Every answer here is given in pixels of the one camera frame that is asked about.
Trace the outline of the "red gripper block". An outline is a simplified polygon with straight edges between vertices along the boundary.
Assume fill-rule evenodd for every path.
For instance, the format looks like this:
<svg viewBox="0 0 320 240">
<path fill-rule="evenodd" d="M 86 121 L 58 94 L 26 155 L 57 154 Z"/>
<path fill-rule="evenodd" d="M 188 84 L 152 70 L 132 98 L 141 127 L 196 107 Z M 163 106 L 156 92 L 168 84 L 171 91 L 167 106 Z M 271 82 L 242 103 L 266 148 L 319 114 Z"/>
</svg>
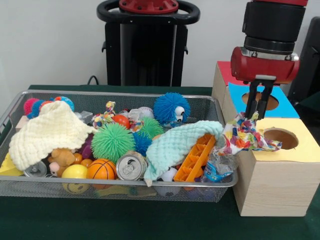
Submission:
<svg viewBox="0 0 320 240">
<path fill-rule="evenodd" d="M 296 53 L 279 55 L 235 47 L 230 60 L 231 74 L 238 81 L 251 82 L 245 117 L 251 119 L 257 110 L 258 117 L 264 118 L 274 84 L 291 83 L 296 78 L 299 67 L 300 59 Z M 264 89 L 257 103 L 259 84 Z"/>
</svg>

